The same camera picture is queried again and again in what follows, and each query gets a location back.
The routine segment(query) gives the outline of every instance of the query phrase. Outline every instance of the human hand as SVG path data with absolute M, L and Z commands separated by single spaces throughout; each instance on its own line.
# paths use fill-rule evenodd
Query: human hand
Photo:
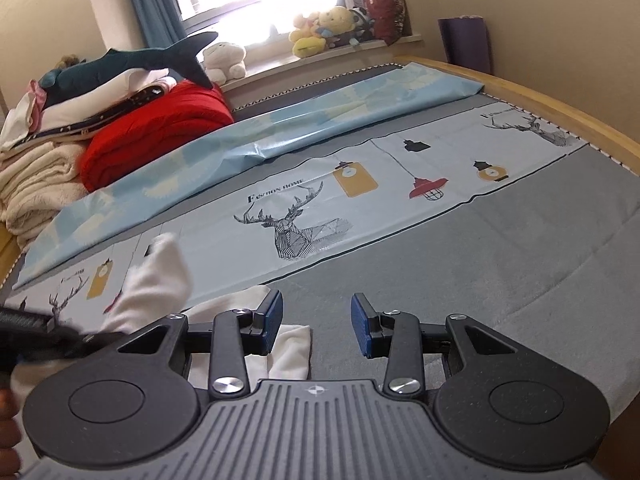
M 22 439 L 14 416 L 18 407 L 11 390 L 0 390 L 0 480 L 13 480 L 20 457 L 13 447 Z

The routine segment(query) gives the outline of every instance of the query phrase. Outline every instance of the window sill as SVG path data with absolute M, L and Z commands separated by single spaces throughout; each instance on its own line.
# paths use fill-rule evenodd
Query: window sill
M 413 43 L 415 41 L 421 41 L 420 34 L 414 34 L 412 36 L 403 36 L 395 44 Z M 260 79 L 273 76 L 284 72 L 285 70 L 291 70 L 301 66 L 306 66 L 318 61 L 331 59 L 332 57 L 344 56 L 346 54 L 352 54 L 353 52 L 361 52 L 364 50 L 370 50 L 373 48 L 386 48 L 386 44 L 382 40 L 367 41 L 358 45 L 346 45 L 338 48 L 332 48 L 321 54 L 315 56 L 305 57 L 300 59 L 290 52 L 287 54 L 281 54 L 279 56 L 271 57 L 259 62 L 250 64 L 246 68 L 246 77 L 242 79 L 234 79 L 226 84 L 222 85 L 223 91 L 233 90 L 241 86 L 256 82 Z

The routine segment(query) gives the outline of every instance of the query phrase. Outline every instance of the pink cloth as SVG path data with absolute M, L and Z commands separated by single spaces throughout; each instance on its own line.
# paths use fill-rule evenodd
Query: pink cloth
M 37 132 L 40 129 L 40 119 L 42 116 L 42 109 L 44 108 L 44 101 L 47 100 L 47 92 L 36 80 L 33 79 L 29 81 L 27 92 L 31 92 L 35 95 L 33 109 L 31 110 L 31 126 L 29 126 L 29 131 Z

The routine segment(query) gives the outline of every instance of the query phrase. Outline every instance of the triangular cutout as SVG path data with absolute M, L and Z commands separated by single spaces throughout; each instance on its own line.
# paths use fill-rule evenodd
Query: triangular cutout
M 118 352 L 122 354 L 155 354 L 160 348 L 162 341 L 164 341 L 164 336 L 166 336 L 168 331 L 169 327 L 165 325 L 156 326 L 146 334 L 118 348 Z
M 515 350 L 486 332 L 474 326 L 465 327 L 471 344 L 480 355 L 513 354 Z

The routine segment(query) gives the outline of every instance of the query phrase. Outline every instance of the deer illustration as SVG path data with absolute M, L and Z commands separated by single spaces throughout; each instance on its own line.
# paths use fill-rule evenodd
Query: deer illustration
M 509 110 L 504 110 L 501 112 L 495 112 L 489 115 L 483 115 L 483 117 L 489 118 L 491 117 L 491 125 L 485 124 L 487 128 L 493 128 L 494 130 L 509 130 L 513 128 L 514 130 L 518 130 L 519 132 L 533 132 L 539 137 L 542 137 L 547 142 L 551 142 L 554 146 L 570 146 L 574 142 L 574 138 L 569 134 L 563 132 L 558 129 L 556 132 L 546 132 L 542 129 L 541 120 L 535 117 L 532 114 L 524 112 L 527 117 L 527 126 L 522 126 L 520 124 L 496 124 L 493 116 L 503 114 L 505 112 L 511 112 L 513 110 L 517 110 L 517 108 L 510 108 Z
M 77 278 L 78 280 L 80 280 L 79 285 L 72 288 L 71 291 L 66 295 L 66 298 L 62 301 L 62 303 L 59 303 L 58 292 L 60 291 L 60 285 L 62 285 L 64 282 L 71 280 L 73 278 Z M 84 285 L 88 280 L 89 278 L 85 278 L 83 280 L 82 276 L 78 276 L 78 275 L 71 276 L 70 278 L 62 278 L 62 280 L 60 280 L 60 285 L 58 286 L 58 291 L 56 292 L 56 295 L 52 297 L 49 294 L 49 304 L 52 307 L 51 312 L 53 313 L 53 319 L 55 323 L 58 323 L 60 321 L 60 312 L 62 312 L 64 308 L 68 305 L 71 298 L 74 297 L 78 292 L 80 292 L 80 290 L 82 290 L 82 288 L 84 287 Z
M 294 220 L 302 215 L 303 206 L 311 202 L 322 191 L 322 182 L 317 190 L 311 187 L 298 186 L 308 191 L 304 200 L 294 197 L 295 203 L 289 208 L 284 218 L 274 218 L 266 215 L 260 209 L 258 216 L 250 216 L 249 211 L 254 206 L 251 204 L 242 218 L 234 215 L 234 218 L 242 224 L 262 224 L 262 227 L 273 227 L 274 243 L 278 256 L 284 260 L 296 260 L 304 258 L 308 254 L 315 253 L 325 247 L 344 238 L 345 233 L 351 229 L 351 223 L 342 218 L 334 218 L 320 225 L 300 229 L 294 224 Z

